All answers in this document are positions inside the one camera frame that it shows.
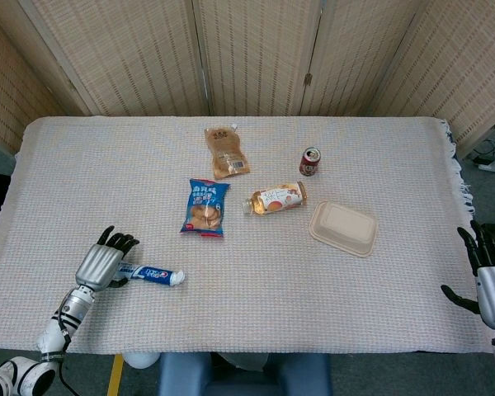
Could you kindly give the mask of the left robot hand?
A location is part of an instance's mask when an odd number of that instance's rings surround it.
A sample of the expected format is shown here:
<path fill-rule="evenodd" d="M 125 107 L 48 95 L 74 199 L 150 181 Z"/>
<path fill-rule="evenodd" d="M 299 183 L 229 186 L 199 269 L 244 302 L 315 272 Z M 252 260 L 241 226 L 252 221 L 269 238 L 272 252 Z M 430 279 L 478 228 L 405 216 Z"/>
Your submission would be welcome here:
<path fill-rule="evenodd" d="M 76 283 L 94 292 L 110 286 L 120 263 L 139 240 L 132 234 L 114 233 L 115 226 L 107 227 L 88 250 L 75 274 Z"/>

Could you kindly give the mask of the blue white toothpaste tube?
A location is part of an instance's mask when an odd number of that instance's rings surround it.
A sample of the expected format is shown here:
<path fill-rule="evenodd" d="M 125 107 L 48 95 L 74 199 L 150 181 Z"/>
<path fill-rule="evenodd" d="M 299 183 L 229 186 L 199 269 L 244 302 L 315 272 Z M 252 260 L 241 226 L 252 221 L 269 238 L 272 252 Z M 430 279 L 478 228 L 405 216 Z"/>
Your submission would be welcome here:
<path fill-rule="evenodd" d="M 161 285 L 180 285 L 185 280 L 183 271 L 169 271 L 153 266 L 138 266 L 128 262 L 121 262 L 113 280 L 142 280 Z"/>

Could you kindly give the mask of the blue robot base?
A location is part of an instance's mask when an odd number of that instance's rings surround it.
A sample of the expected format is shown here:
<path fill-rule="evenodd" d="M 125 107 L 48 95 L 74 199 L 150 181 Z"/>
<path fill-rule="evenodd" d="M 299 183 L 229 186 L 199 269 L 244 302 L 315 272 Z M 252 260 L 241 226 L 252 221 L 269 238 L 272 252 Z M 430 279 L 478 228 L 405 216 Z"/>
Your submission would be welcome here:
<path fill-rule="evenodd" d="M 333 396 L 329 357 L 271 353 L 260 371 L 217 361 L 211 352 L 168 352 L 159 361 L 158 396 Z"/>

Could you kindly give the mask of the white round robot part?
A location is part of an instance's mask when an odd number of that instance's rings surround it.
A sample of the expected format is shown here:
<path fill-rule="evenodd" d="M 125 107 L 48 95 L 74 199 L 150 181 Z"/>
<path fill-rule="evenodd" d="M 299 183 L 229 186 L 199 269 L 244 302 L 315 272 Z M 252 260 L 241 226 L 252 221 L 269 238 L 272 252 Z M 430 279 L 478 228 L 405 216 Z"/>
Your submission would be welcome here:
<path fill-rule="evenodd" d="M 126 352 L 122 354 L 125 363 L 137 370 L 149 368 L 158 361 L 160 356 L 160 352 Z"/>

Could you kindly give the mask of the yellow floor tape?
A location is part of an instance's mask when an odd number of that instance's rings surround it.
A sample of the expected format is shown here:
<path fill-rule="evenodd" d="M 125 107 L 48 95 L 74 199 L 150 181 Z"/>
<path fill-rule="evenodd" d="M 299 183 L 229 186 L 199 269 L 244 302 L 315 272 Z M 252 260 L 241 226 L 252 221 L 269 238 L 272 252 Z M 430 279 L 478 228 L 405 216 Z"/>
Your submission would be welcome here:
<path fill-rule="evenodd" d="M 123 356 L 121 354 L 115 355 L 112 361 L 111 375 L 109 378 L 106 396 L 119 395 L 123 366 L 124 366 Z"/>

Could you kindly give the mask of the blue snack bag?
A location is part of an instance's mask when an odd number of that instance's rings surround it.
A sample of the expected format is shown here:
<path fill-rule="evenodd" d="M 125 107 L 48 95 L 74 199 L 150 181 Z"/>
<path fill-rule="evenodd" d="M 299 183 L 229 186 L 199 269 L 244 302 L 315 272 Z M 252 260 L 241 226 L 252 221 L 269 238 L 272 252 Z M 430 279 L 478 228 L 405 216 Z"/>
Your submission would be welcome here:
<path fill-rule="evenodd" d="M 191 192 L 181 233 L 197 233 L 207 238 L 222 238 L 224 202 L 228 183 L 190 179 Z"/>

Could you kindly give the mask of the woven white tablecloth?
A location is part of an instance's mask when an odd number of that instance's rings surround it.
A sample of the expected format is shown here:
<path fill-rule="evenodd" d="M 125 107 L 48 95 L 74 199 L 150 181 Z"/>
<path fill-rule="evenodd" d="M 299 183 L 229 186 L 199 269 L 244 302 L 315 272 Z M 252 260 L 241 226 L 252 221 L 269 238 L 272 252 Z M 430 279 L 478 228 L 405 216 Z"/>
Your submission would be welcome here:
<path fill-rule="evenodd" d="M 251 171 L 217 180 L 205 129 L 233 126 Z M 316 173 L 299 172 L 318 148 Z M 228 183 L 222 238 L 181 233 L 190 179 Z M 253 192 L 303 182 L 304 205 L 244 214 Z M 314 239 L 331 201 L 378 220 L 372 253 Z M 100 292 L 70 351 L 486 352 L 458 227 L 470 198 L 445 121 L 431 117 L 45 117 L 24 132 L 0 214 L 0 348 L 34 350 L 101 232 L 181 285 Z"/>

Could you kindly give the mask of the beige lidded food container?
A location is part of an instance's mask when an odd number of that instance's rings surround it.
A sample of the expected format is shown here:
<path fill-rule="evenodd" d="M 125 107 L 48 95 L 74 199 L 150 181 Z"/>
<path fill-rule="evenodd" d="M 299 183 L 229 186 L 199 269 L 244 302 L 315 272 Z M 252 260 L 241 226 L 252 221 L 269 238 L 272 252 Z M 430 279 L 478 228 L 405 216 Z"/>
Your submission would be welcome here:
<path fill-rule="evenodd" d="M 378 220 L 331 201 L 320 202 L 309 222 L 309 234 L 321 243 L 357 257 L 368 257 L 375 245 Z"/>

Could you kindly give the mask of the brown sauce pouch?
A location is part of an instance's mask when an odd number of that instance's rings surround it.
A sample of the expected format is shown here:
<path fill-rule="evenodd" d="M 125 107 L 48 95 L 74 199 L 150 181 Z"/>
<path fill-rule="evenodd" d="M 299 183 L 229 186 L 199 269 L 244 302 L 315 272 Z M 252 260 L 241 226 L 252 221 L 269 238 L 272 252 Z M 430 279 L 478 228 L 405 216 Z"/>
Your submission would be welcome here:
<path fill-rule="evenodd" d="M 250 173 L 250 165 L 241 150 L 240 137 L 233 126 L 205 129 L 205 141 L 212 156 L 215 179 Z"/>

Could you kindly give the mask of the tea bottle with peach label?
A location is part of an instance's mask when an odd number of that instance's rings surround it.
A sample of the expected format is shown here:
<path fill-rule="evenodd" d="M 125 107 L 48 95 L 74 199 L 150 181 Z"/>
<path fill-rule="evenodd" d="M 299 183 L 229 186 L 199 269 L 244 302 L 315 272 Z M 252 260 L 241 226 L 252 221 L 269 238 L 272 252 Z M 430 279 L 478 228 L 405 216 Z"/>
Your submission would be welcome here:
<path fill-rule="evenodd" d="M 304 205 L 307 193 L 301 181 L 257 190 L 242 203 L 246 215 L 267 215 Z"/>

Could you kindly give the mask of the beige folding screen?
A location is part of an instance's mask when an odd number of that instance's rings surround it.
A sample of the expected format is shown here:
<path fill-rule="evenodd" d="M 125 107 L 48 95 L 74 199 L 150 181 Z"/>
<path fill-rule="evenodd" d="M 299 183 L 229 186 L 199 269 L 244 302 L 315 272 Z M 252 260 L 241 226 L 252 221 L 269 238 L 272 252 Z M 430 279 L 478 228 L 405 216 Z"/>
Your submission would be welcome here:
<path fill-rule="evenodd" d="M 0 149 L 60 115 L 431 116 L 466 154 L 495 0 L 0 0 Z"/>

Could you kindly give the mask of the red drink can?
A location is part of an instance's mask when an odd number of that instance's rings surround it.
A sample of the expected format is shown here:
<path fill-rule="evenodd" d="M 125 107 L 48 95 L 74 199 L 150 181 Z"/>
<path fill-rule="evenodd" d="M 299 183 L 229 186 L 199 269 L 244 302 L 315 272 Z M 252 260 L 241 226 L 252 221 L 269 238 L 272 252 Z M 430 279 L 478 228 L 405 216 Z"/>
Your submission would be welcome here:
<path fill-rule="evenodd" d="M 306 177 L 314 175 L 318 169 L 320 160 L 321 152 L 318 148 L 306 148 L 301 157 L 299 172 Z"/>

